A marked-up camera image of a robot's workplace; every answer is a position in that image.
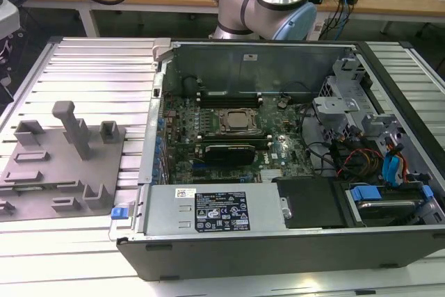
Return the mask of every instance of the side panel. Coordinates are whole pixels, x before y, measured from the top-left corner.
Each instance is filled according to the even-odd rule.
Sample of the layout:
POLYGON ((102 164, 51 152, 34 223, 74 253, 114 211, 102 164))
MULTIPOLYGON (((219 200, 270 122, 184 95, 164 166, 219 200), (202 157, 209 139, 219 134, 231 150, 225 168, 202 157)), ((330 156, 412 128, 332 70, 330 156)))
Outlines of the side panel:
POLYGON ((394 268, 445 248, 445 229, 266 239, 118 241, 146 281, 394 268))

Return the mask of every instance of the blue drive latch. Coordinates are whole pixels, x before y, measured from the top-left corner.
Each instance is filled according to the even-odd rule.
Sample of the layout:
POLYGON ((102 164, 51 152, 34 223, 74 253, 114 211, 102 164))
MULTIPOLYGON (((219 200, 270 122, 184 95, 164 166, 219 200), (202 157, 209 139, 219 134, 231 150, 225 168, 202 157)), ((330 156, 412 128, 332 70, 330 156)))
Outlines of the blue drive latch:
POLYGON ((356 186, 350 190, 350 193, 353 196, 355 202, 382 199, 377 186, 372 185, 356 186))

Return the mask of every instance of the blue cable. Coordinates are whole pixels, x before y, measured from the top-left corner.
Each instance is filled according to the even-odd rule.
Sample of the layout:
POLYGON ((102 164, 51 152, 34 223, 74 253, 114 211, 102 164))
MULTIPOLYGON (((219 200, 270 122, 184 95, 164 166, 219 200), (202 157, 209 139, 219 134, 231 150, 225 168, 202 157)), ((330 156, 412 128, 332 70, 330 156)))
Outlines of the blue cable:
MULTIPOLYGON (((344 0, 344 2, 345 2, 345 7, 346 7, 346 8, 349 8, 349 6, 348 6, 348 2, 347 2, 346 0, 344 0)), ((339 38, 341 32, 342 32, 343 29, 345 28, 346 21, 348 21, 348 17, 347 17, 347 16, 343 19, 343 22, 341 23, 341 27, 340 27, 340 29, 337 31, 337 34, 335 35, 334 41, 336 41, 337 38, 339 38)))

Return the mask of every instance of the gray plastic bracket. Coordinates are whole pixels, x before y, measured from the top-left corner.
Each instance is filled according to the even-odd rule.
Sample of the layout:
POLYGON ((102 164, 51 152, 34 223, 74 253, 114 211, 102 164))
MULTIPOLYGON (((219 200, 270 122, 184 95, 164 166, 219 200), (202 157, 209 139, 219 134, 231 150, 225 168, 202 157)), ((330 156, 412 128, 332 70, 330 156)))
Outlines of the gray plastic bracket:
POLYGON ((0 200, 0 215, 12 216, 14 214, 14 210, 15 207, 11 203, 0 200))
POLYGON ((82 131, 78 121, 74 117, 73 101, 57 101, 53 107, 53 116, 62 121, 67 135, 76 148, 77 153, 82 160, 88 160, 90 156, 90 146, 88 146, 88 137, 85 131, 82 131))
POLYGON ((34 150, 40 146, 37 138, 34 135, 44 134, 45 131, 40 126, 39 122, 21 121, 14 131, 15 138, 22 144, 25 150, 34 150))
POLYGON ((80 203, 76 200, 74 196, 68 198, 53 198, 54 204, 52 204, 52 208, 54 211, 62 212, 62 211, 73 211, 79 210, 81 208, 80 203))
POLYGON ((83 192, 85 185, 82 182, 76 181, 72 184, 59 184, 57 185, 57 189, 62 193, 81 193, 83 192))
POLYGON ((119 128, 114 121, 103 121, 99 132, 104 144, 117 143, 120 140, 119 128))
POLYGON ((46 151, 30 151, 25 153, 18 152, 14 156, 16 163, 33 163, 36 161, 47 161, 49 154, 46 151))
MULTIPOLYGON (((86 140, 89 141, 91 132, 90 132, 90 130, 88 130, 88 126, 86 125, 85 120, 83 118, 77 118, 76 121, 79 123, 79 128, 80 128, 80 131, 81 131, 81 135, 85 136, 86 140)), ((64 132, 63 135, 67 139, 67 142, 69 144, 72 144, 70 135, 68 135, 67 132, 64 132)))
POLYGON ((29 182, 40 181, 42 173, 39 170, 32 170, 28 172, 9 172, 5 177, 5 182, 29 182))
POLYGON ((95 193, 91 187, 86 184, 82 198, 90 209, 101 209, 102 207, 106 207, 111 200, 111 197, 103 184, 100 185, 98 193, 95 193))

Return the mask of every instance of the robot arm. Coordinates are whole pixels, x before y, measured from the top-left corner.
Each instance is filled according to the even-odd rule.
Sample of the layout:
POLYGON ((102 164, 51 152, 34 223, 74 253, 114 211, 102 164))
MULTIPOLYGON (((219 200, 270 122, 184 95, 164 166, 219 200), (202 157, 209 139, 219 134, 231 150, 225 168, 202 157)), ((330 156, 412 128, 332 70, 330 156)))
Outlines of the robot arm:
POLYGON ((301 40, 315 17, 316 7, 307 0, 220 0, 213 38, 301 40))
POLYGON ((26 0, 0 0, 0 41, 20 29, 18 7, 25 1, 26 0))
POLYGON ((10 75, 18 66, 20 54, 26 38, 24 32, 19 32, 20 15, 18 7, 26 0, 0 0, 0 105, 13 101, 6 86, 11 82, 10 75))

